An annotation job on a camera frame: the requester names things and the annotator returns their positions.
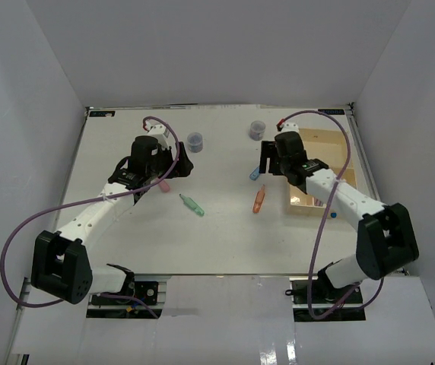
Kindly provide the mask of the clear clip jar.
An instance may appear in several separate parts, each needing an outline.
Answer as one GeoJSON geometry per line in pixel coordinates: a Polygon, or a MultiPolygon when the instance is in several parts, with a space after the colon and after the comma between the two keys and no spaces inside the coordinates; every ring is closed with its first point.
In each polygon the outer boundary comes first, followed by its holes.
{"type": "Polygon", "coordinates": [[[192,153],[201,152],[203,149],[203,137],[201,133],[192,132],[187,137],[187,145],[192,153]]]}
{"type": "Polygon", "coordinates": [[[263,121],[255,120],[251,122],[249,127],[249,137],[253,141],[261,141],[264,137],[266,124],[263,121]]]}

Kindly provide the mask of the pink highlighter cap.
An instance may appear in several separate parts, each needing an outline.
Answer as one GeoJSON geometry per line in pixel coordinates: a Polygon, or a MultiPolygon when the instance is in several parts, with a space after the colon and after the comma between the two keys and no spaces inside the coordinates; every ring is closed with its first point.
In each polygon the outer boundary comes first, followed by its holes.
{"type": "Polygon", "coordinates": [[[167,182],[162,181],[162,182],[160,182],[158,185],[159,185],[160,190],[161,190],[162,192],[167,193],[167,192],[170,191],[170,186],[168,185],[167,182]]]}

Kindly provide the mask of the blue highlighter cap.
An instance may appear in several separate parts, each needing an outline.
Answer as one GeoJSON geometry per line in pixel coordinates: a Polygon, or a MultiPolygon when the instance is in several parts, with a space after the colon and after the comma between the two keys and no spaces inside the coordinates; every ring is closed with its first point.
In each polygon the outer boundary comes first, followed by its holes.
{"type": "Polygon", "coordinates": [[[256,167],[249,175],[252,181],[256,181],[260,176],[259,167],[256,167]]]}

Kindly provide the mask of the green highlighter pen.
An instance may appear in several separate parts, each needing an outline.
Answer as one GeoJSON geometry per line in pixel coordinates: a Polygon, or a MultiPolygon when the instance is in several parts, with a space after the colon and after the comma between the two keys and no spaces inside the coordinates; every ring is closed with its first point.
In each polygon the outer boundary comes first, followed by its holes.
{"type": "Polygon", "coordinates": [[[203,217],[205,215],[205,211],[192,198],[183,194],[179,194],[179,197],[183,201],[183,204],[199,217],[203,217]]]}

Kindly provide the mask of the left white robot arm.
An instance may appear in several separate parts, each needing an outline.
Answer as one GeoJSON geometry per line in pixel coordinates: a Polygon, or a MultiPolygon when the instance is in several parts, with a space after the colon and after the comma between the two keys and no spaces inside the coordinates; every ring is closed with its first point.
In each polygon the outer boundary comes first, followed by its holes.
{"type": "Polygon", "coordinates": [[[98,195],[78,216],[52,233],[44,230],[35,241],[30,283],[68,303],[91,294],[109,294],[117,303],[135,294],[134,273],[117,264],[96,266],[89,252],[103,233],[132,208],[159,178],[190,175],[193,164],[183,142],[173,154],[154,136],[138,136],[129,156],[117,163],[98,195]]]}

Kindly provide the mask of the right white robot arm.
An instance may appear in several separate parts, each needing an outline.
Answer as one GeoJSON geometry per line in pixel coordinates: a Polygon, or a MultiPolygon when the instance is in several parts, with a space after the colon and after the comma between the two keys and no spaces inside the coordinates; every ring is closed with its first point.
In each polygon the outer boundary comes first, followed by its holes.
{"type": "Polygon", "coordinates": [[[354,254],[319,270],[317,292],[323,301],[335,303],[346,287],[379,280],[419,258],[408,209],[374,200],[341,181],[326,163],[308,158],[297,132],[262,142],[259,171],[285,176],[290,185],[325,203],[357,233],[354,254]]]}

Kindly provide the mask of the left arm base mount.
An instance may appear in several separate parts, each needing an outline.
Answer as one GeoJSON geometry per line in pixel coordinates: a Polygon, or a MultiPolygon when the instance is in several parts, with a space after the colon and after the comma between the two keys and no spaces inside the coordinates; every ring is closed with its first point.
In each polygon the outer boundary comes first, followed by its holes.
{"type": "Polygon", "coordinates": [[[99,319],[159,319],[157,309],[157,281],[138,281],[135,273],[121,265],[108,264],[114,271],[124,274],[117,292],[103,292],[90,296],[87,318],[99,319]]]}

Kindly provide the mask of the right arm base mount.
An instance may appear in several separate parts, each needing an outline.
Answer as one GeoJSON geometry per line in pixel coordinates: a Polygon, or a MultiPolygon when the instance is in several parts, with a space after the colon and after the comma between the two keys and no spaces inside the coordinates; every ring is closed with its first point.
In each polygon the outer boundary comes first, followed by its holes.
{"type": "MultiPolygon", "coordinates": [[[[312,288],[312,308],[317,316],[322,315],[330,309],[338,300],[340,300],[351,287],[341,290],[334,290],[326,293],[318,284],[316,279],[313,280],[312,288]]],[[[291,282],[291,287],[284,294],[292,300],[292,308],[295,322],[315,322],[315,319],[309,314],[307,306],[307,280],[300,279],[291,282]]],[[[340,305],[331,315],[321,322],[362,322],[366,320],[364,309],[356,309],[364,304],[364,299],[360,288],[354,292],[340,305]]]]}

